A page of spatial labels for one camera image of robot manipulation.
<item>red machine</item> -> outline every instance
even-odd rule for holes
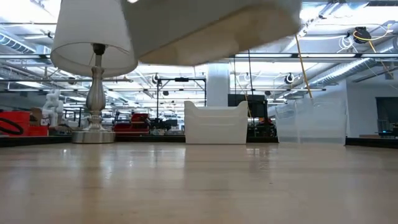
[[[30,125],[30,112],[7,111],[0,113],[0,132],[10,137],[47,136],[47,126]]]
[[[149,134],[149,115],[136,113],[131,116],[129,123],[119,123],[115,121],[113,131],[116,135],[123,136],[141,136]]]

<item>ceiling duct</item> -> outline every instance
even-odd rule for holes
[[[22,54],[33,54],[36,49],[29,47],[27,44],[18,41],[17,38],[13,38],[12,34],[6,34],[3,31],[0,33],[0,44],[10,47]]]
[[[378,53],[398,53],[398,37],[394,37],[390,40],[387,40],[376,47],[376,51]],[[363,72],[369,68],[373,68],[378,65],[376,58],[364,58],[360,60],[353,61],[351,63],[342,63],[339,64],[325,72],[317,78],[315,81],[310,82],[310,88],[314,88],[316,86],[327,86],[332,83],[337,83],[340,80],[348,78],[352,75],[355,75],[359,72]]]

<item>yellow cable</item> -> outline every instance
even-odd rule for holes
[[[382,35],[381,37],[378,37],[378,38],[375,38],[375,39],[365,39],[365,38],[362,38],[362,37],[358,37],[357,35],[355,35],[356,33],[357,33],[358,31],[355,31],[354,32],[354,37],[355,38],[357,38],[357,39],[359,39],[359,40],[365,40],[365,41],[374,41],[374,40],[379,40],[379,39],[381,39],[381,38],[384,38],[384,37],[386,37],[386,35],[388,34],[388,31],[384,34],[384,35]]]
[[[298,56],[300,56],[301,69],[303,70],[305,85],[307,86],[308,93],[310,94],[310,98],[312,99],[312,93],[311,93],[310,85],[308,84],[307,74],[305,73],[303,57],[301,56],[300,42],[299,42],[299,38],[297,37],[297,34],[296,34],[296,42],[297,42]]]

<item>red object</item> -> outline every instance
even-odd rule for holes
[[[124,136],[148,135],[149,125],[145,122],[148,117],[148,114],[133,114],[130,123],[116,123],[113,127],[113,131],[116,135]]]
[[[29,127],[28,136],[48,136],[49,128],[47,126]]]
[[[6,111],[0,113],[0,118],[8,119],[18,124],[23,130],[23,134],[7,134],[10,137],[24,137],[24,136],[48,136],[47,126],[30,126],[30,112],[25,111]],[[18,131],[13,125],[0,121],[0,126],[12,131]]]
[[[30,112],[25,112],[25,111],[6,111],[0,113],[0,118],[5,118],[8,119],[16,124],[18,124],[23,130],[24,133],[20,135],[16,134],[7,134],[8,136],[15,136],[15,137],[21,137],[21,136],[28,136],[29,132],[29,126],[30,126]],[[0,126],[9,129],[11,131],[18,131],[13,125],[5,123],[0,121]]]

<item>white storage bin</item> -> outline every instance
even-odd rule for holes
[[[185,102],[185,139],[188,144],[245,144],[248,103],[238,107],[197,108]]]

